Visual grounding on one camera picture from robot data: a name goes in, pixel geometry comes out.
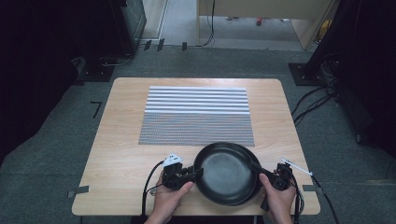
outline human hand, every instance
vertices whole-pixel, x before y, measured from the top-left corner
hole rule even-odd
[[[265,174],[260,174],[260,181],[264,185],[268,200],[268,215],[277,224],[292,223],[290,209],[296,195],[296,188],[289,187],[285,190],[275,189]]]
[[[160,176],[157,186],[163,182]],[[172,215],[180,206],[181,198],[187,194],[194,184],[187,182],[180,190],[170,190],[165,186],[159,186],[155,192],[154,208],[145,224],[163,224],[171,220]]]

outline black tape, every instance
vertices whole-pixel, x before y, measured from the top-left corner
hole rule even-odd
[[[184,51],[187,49],[187,42],[183,42],[183,45],[181,46],[181,51]]]
[[[146,42],[145,50],[148,50],[150,46],[151,46],[151,40]]]
[[[315,185],[303,185],[303,191],[316,191],[317,187]]]
[[[162,49],[163,49],[163,42],[164,42],[164,41],[165,41],[165,39],[164,39],[164,38],[160,39],[160,43],[158,44],[157,51],[160,51],[160,50],[162,50]]]
[[[67,198],[74,198],[77,194],[90,192],[90,186],[76,187],[67,192]]]

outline black speaker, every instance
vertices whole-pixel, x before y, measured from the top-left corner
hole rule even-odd
[[[396,3],[361,0],[357,7],[360,32],[340,59],[335,87],[358,142],[375,143],[396,158]]]
[[[68,52],[28,0],[0,1],[0,163],[74,83]]]
[[[31,1],[64,43],[70,59],[82,56],[82,81],[109,81],[117,58],[132,58],[147,19],[142,0]]]

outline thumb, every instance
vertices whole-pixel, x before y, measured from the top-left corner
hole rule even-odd
[[[177,192],[177,195],[181,198],[183,197],[185,194],[187,194],[190,189],[192,188],[192,186],[194,185],[194,183],[192,182],[187,182],[183,185],[183,187],[181,187],[181,189]]]
[[[262,182],[262,184],[265,187],[265,190],[271,190],[272,189],[272,185],[270,183],[270,180],[268,179],[268,176],[265,174],[260,174],[260,181]]]

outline grid pattern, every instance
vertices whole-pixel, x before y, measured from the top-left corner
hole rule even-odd
[[[254,147],[245,88],[151,86],[140,145]]]

